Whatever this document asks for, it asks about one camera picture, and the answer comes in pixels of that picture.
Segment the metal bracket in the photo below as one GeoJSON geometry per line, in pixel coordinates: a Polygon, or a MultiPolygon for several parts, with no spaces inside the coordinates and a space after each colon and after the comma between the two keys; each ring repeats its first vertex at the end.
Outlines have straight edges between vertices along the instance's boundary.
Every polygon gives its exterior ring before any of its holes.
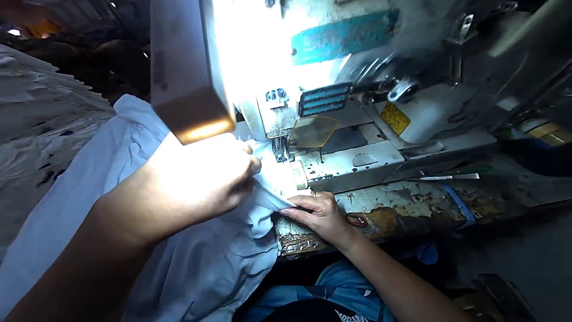
{"type": "Polygon", "coordinates": [[[288,151],[286,151],[287,140],[285,136],[272,139],[272,152],[278,162],[288,161],[288,151]]]}

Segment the white fabric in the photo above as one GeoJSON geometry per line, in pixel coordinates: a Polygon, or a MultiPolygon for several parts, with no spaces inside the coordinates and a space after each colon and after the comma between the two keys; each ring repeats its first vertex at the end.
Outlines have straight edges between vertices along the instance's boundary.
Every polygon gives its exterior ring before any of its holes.
{"type": "MultiPolygon", "coordinates": [[[[115,109],[118,116],[79,151],[9,247],[0,268],[0,317],[63,251],[93,203],[142,166],[168,132],[134,96],[123,96],[115,109]]],[[[277,256],[270,214],[293,204],[270,184],[280,171],[273,171],[269,144],[253,150],[263,160],[253,195],[161,243],[132,289],[125,321],[228,321],[268,273],[277,256]]]]}

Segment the hand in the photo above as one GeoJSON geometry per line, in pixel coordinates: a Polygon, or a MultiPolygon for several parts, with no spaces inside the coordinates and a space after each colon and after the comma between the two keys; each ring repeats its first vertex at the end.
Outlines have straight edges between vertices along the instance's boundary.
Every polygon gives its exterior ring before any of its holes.
{"type": "Polygon", "coordinates": [[[289,200],[296,206],[312,210],[312,213],[287,208],[280,210],[280,214],[310,227],[323,240],[338,249],[350,245],[359,233],[345,221],[344,214],[338,210],[332,193],[315,193],[315,197],[299,195],[289,200]]]}
{"type": "Polygon", "coordinates": [[[261,163],[226,133],[187,146],[172,133],[141,168],[94,205],[105,226],[146,244],[224,214],[254,187],[261,163]]]}

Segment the left hand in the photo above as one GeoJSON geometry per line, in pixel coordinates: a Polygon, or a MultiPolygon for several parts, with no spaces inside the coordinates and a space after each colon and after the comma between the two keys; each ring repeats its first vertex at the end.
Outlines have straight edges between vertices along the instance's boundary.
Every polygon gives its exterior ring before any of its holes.
{"type": "Polygon", "coordinates": [[[170,133],[94,209],[115,235],[148,244],[234,209],[252,192],[260,168],[250,146],[232,134],[183,146],[170,133]]]}

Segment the teal panel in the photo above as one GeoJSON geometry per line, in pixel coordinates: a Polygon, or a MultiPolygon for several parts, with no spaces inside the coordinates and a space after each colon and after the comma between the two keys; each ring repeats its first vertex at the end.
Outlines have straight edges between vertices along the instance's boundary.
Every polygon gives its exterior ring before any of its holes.
{"type": "Polygon", "coordinates": [[[399,18],[392,9],[314,27],[292,36],[294,65],[345,57],[389,42],[399,18]]]}

